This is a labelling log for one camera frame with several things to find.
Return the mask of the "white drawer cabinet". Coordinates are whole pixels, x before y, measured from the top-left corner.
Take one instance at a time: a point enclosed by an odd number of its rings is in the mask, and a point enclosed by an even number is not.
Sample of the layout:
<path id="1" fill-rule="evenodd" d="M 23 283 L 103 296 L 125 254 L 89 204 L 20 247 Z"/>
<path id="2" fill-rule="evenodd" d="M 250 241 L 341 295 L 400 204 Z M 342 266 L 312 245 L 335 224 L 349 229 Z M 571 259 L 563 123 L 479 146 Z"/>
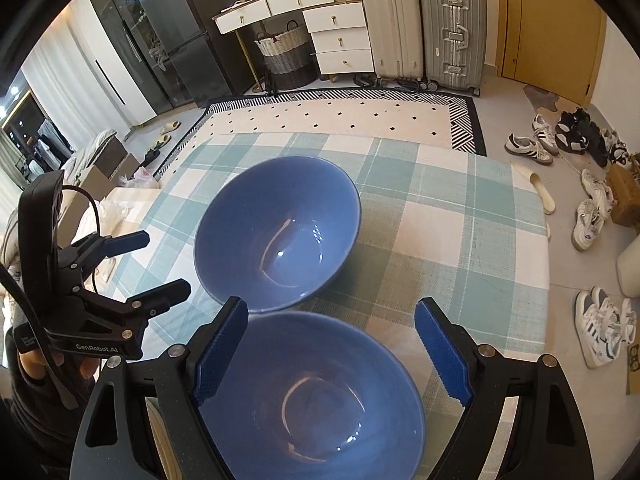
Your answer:
<path id="1" fill-rule="evenodd" d="M 213 17 L 222 34 L 294 11 L 303 13 L 323 76 L 372 74 L 374 64 L 361 0 L 253 0 Z"/>

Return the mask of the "black shoes pile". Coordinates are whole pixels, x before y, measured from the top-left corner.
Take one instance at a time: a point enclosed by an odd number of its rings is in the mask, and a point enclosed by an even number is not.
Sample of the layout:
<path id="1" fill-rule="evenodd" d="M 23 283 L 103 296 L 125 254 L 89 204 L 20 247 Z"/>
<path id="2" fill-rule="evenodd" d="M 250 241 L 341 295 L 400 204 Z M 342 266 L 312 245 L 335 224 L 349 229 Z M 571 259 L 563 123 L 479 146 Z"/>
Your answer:
<path id="1" fill-rule="evenodd" d="M 615 164 L 631 167 L 631 156 L 617 132 L 601 129 L 583 108 L 561 114 L 555 125 L 555 142 L 564 152 L 589 154 L 601 168 Z"/>

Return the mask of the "teal checked tablecloth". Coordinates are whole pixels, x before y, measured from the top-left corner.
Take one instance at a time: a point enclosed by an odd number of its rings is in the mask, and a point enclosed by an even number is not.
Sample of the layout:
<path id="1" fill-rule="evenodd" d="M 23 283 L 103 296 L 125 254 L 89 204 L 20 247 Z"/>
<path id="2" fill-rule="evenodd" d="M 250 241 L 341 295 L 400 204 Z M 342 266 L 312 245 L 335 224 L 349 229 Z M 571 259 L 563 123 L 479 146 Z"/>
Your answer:
<path id="1" fill-rule="evenodd" d="M 220 189 L 247 168 L 285 155 L 320 157 L 356 184 L 362 221 L 341 274 L 306 303 L 372 335 L 405 365 L 426 414 L 418 470 L 426 478 L 462 408 L 447 396 L 414 329 L 433 298 L 480 344 L 536 360 L 548 320 L 544 213 L 528 180 L 504 162 L 409 141 L 313 133 L 200 134 L 163 176 L 152 200 L 132 200 L 126 225 L 150 244 L 119 261 L 117 299 L 177 278 L 196 281 L 198 222 Z"/>

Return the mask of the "yellow wooden door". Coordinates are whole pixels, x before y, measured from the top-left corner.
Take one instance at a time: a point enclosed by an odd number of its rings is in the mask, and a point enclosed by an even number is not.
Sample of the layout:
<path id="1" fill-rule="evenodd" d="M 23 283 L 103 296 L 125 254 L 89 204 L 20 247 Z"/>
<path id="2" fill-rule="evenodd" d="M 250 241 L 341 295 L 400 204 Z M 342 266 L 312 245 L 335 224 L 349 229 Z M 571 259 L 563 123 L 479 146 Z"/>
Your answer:
<path id="1" fill-rule="evenodd" d="M 498 74 L 586 106 L 605 32 L 593 0 L 499 0 Z"/>

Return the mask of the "brown cardboard box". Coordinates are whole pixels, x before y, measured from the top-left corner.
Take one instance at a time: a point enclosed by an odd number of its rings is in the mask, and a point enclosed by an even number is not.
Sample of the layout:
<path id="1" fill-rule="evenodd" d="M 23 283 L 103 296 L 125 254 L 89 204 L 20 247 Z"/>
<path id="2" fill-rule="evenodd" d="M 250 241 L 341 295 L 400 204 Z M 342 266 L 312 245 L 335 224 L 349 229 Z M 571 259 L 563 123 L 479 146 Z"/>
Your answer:
<path id="1" fill-rule="evenodd" d="M 606 173 L 606 183 L 615 200 L 612 220 L 620 226 L 638 229 L 639 187 L 632 173 L 620 164 L 613 164 Z"/>

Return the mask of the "white sneaker pair near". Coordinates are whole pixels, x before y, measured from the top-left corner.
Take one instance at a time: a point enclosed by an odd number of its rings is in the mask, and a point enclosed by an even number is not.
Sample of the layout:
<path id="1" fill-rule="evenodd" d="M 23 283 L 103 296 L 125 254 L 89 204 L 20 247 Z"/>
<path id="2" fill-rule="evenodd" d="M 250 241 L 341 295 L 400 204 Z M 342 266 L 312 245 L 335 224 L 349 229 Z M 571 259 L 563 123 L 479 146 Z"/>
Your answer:
<path id="1" fill-rule="evenodd" d="M 626 344 L 634 341 L 638 316 L 632 300 L 616 304 L 601 287 L 578 292 L 574 301 L 574 324 L 582 356 L 590 370 L 613 363 Z"/>

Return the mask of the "white trash bin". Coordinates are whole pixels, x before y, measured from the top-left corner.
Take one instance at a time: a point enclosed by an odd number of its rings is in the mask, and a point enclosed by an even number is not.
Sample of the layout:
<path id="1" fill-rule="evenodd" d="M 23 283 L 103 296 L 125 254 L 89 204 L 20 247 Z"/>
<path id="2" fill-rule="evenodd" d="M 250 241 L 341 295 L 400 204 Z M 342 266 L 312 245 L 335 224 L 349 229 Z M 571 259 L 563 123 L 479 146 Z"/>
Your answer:
<path id="1" fill-rule="evenodd" d="M 616 260 L 620 291 L 629 298 L 640 296 L 640 236 L 637 236 Z"/>

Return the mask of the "beige suitcase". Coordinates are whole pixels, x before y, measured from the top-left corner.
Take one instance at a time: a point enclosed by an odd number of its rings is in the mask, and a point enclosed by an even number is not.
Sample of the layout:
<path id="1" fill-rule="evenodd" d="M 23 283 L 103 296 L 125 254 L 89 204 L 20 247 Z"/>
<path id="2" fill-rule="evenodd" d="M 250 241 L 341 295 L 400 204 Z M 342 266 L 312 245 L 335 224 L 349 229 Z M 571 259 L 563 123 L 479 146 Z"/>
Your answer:
<path id="1" fill-rule="evenodd" d="M 362 0 L 375 73 L 380 78 L 424 76 L 420 0 Z"/>

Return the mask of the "silver suitcase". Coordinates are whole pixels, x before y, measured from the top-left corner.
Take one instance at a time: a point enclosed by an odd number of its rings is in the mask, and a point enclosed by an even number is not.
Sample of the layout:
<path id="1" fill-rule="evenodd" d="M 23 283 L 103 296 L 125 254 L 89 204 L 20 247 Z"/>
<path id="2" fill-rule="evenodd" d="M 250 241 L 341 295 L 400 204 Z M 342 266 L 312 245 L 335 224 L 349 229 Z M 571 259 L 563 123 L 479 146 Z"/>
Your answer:
<path id="1" fill-rule="evenodd" d="M 421 0 L 428 84 L 480 95 L 485 64 L 487 0 Z"/>

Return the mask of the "cream slipper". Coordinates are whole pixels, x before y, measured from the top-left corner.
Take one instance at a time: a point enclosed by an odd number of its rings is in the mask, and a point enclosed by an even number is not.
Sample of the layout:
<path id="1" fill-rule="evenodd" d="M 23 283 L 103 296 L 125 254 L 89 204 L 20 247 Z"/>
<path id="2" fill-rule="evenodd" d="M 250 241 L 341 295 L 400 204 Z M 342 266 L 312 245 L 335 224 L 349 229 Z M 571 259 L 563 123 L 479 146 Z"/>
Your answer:
<path id="1" fill-rule="evenodd" d="M 554 214 L 556 208 L 555 201 L 538 174 L 536 174 L 536 172 L 533 172 L 533 170 L 529 169 L 528 167 L 514 164 L 514 162 L 512 162 L 511 166 L 519 174 L 521 174 L 535 189 L 541 200 L 542 208 L 544 208 L 544 213 L 547 216 L 550 216 L 550 214 Z"/>

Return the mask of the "white black striped sneaker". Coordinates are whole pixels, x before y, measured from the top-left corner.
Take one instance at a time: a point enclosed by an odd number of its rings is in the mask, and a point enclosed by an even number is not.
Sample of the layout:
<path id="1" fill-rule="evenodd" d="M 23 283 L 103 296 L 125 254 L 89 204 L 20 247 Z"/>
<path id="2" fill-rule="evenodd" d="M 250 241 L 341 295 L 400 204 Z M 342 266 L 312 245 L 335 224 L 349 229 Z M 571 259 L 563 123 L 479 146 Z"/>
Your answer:
<path id="1" fill-rule="evenodd" d="M 555 143 L 551 125 L 544 116 L 537 114 L 532 121 L 532 136 L 516 136 L 510 133 L 504 149 L 511 155 L 533 159 L 537 164 L 551 166 L 560 150 Z"/>

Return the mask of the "white sneaker mid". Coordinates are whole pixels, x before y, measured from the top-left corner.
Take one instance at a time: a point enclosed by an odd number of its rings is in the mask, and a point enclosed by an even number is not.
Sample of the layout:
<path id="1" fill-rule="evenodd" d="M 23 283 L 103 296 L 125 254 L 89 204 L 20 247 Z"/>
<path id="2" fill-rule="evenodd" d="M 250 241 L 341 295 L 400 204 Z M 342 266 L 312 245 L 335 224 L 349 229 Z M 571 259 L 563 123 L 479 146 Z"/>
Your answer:
<path id="1" fill-rule="evenodd" d="M 572 243 L 578 252 L 585 252 L 601 233 L 605 221 L 611 218 L 616 200 L 612 188 L 588 169 L 580 173 L 580 183 L 587 198 L 576 209 Z"/>

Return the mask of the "blue ceramic bowl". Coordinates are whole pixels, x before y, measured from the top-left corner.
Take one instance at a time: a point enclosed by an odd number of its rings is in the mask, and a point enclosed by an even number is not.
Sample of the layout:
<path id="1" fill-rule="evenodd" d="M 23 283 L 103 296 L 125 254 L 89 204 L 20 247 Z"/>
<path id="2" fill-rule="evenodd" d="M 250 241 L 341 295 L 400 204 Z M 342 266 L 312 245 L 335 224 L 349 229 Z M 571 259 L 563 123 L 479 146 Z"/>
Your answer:
<path id="1" fill-rule="evenodd" d="M 343 269 L 361 224 L 356 185 L 334 162 L 281 156 L 250 167 L 215 196 L 196 231 L 193 258 L 218 302 L 252 313 L 297 306 Z"/>
<path id="2" fill-rule="evenodd" d="M 336 318 L 253 318 L 198 409 L 237 479 L 411 479 L 425 444 L 405 367 Z"/>

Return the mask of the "black refrigerator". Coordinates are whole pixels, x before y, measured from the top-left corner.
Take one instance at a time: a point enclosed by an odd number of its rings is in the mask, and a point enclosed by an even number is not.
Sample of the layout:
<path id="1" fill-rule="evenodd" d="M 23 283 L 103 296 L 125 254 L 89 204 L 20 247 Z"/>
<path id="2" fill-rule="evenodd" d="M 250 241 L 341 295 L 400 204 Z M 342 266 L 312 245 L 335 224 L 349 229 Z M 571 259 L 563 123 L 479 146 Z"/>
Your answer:
<path id="1" fill-rule="evenodd" d="M 253 77 L 239 39 L 213 21 L 232 0 L 90 0 L 156 114 L 240 96 Z"/>

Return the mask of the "woven laundry basket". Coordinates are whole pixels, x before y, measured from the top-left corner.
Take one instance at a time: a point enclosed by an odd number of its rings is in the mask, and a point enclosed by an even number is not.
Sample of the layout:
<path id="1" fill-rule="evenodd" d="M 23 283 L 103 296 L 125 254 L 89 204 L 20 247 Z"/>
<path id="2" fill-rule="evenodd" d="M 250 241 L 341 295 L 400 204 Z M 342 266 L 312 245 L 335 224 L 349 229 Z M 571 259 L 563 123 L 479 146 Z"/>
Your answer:
<path id="1" fill-rule="evenodd" d="M 260 32 L 255 44 L 264 58 L 273 91 L 295 90 L 311 84 L 317 78 L 312 59 L 312 44 L 304 24 L 289 20 L 284 32 Z"/>

